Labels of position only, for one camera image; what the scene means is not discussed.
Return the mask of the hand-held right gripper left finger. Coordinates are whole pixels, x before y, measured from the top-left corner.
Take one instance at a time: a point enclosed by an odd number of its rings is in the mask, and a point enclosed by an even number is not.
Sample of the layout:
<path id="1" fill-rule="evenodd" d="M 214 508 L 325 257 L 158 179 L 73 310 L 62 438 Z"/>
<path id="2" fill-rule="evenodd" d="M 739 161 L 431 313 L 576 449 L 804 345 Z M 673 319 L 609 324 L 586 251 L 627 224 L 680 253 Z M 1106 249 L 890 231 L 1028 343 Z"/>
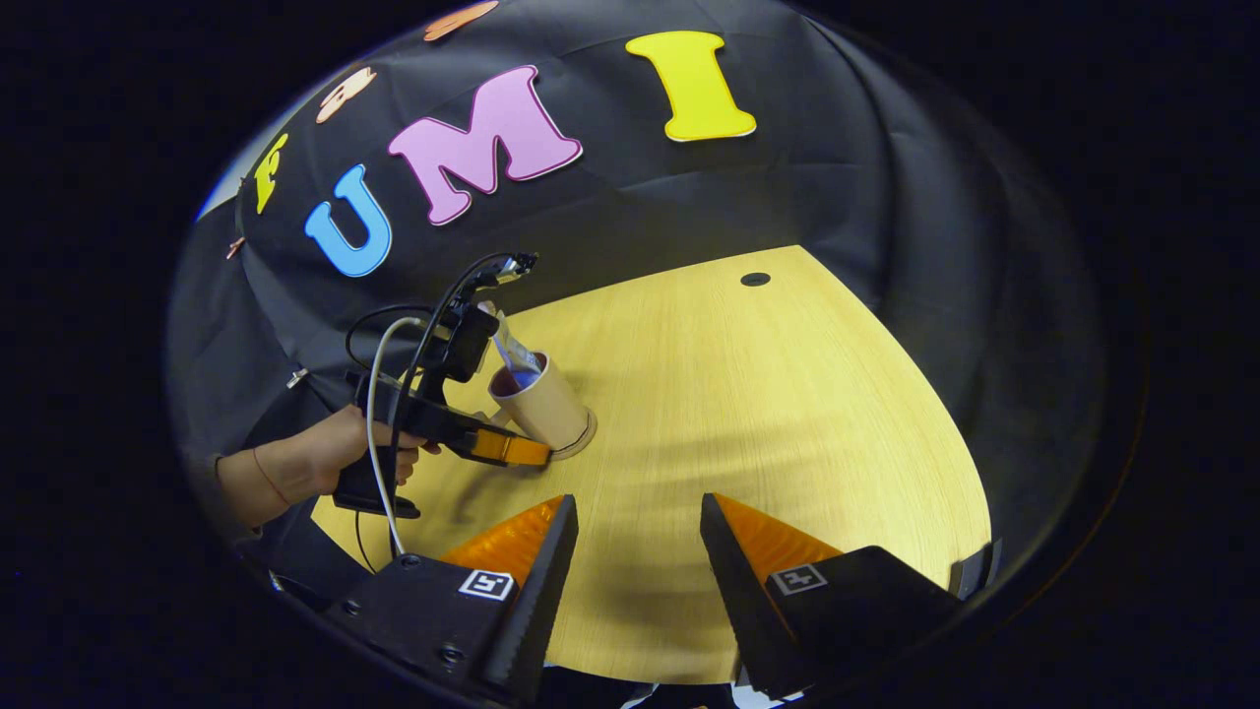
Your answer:
<path id="1" fill-rule="evenodd" d="M 325 620 L 442 705 L 530 705 L 577 539 L 576 499 L 554 495 L 441 559 L 402 553 Z"/>

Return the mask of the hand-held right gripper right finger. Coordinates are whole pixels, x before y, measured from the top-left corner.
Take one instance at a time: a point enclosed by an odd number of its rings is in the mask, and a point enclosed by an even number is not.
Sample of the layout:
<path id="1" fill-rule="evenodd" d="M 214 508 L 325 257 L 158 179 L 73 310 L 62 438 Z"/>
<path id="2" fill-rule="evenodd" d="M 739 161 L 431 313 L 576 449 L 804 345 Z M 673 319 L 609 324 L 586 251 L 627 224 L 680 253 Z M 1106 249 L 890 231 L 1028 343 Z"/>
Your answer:
<path id="1" fill-rule="evenodd" d="M 751 685 L 788 696 L 882 672 L 961 601 L 878 545 L 842 552 L 707 492 L 699 534 Z"/>

